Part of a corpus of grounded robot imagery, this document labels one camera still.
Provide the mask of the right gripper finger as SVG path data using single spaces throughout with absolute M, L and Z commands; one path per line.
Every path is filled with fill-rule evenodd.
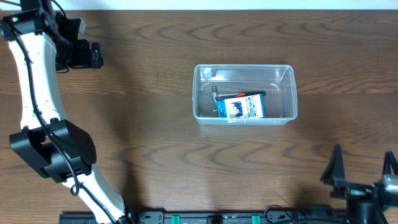
M 392 151 L 388 151 L 385 153 L 382 174 L 397 175 L 397 173 L 398 173 L 398 163 L 396 157 Z
M 336 184 L 345 181 L 345 169 L 343 164 L 343 150 L 341 144 L 334 146 L 333 154 L 324 170 L 320 181 L 324 184 Z

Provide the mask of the blue white screwdriver set box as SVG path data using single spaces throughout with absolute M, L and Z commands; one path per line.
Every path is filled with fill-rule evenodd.
M 218 100 L 216 106 L 220 118 L 252 119 L 266 117 L 261 94 Z

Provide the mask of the red handled pliers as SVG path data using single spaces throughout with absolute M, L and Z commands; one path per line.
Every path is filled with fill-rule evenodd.
M 246 93 L 239 93 L 235 96 L 235 98 L 243 97 L 246 96 Z

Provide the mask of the clear plastic container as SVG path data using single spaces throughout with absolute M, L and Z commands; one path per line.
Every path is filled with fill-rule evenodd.
M 218 116 L 212 87 L 219 94 L 266 91 L 265 118 L 228 119 Z M 284 125 L 298 116 L 297 87 L 290 65 L 197 65 L 193 74 L 193 115 L 198 124 Z

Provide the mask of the small claw hammer black handle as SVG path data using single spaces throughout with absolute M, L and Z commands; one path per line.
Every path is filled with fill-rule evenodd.
M 245 91 L 245 92 L 241 92 L 241 93 L 246 93 L 246 96 L 251 96 L 251 95 L 262 95 L 265 96 L 266 95 L 266 91 Z M 213 101 L 216 103 L 217 101 L 221 101 L 221 100 L 225 100 L 228 98 L 235 98 L 235 96 L 239 94 L 239 93 L 224 93 L 224 94 L 219 94 L 218 93 L 218 89 L 216 86 L 212 87 L 212 98 Z

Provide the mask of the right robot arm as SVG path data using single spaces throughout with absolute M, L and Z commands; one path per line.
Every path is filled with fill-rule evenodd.
M 343 148 L 337 144 L 320 181 L 333 187 L 330 196 L 345 200 L 346 209 L 338 211 L 326 205 L 302 208 L 295 212 L 297 223 L 386 223 L 384 211 L 397 206 L 397 159 L 391 151 L 385 153 L 379 181 L 357 184 L 346 180 Z

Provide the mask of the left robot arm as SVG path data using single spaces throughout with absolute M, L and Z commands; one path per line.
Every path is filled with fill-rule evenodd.
M 12 150 L 45 179 L 68 187 L 90 208 L 95 223 L 137 223 L 121 195 L 96 166 L 91 136 L 64 109 L 58 73 L 103 66 L 101 46 L 83 38 L 85 22 L 54 11 L 49 0 L 25 0 L 1 19 L 1 34 L 17 65 L 22 97 L 21 130 Z

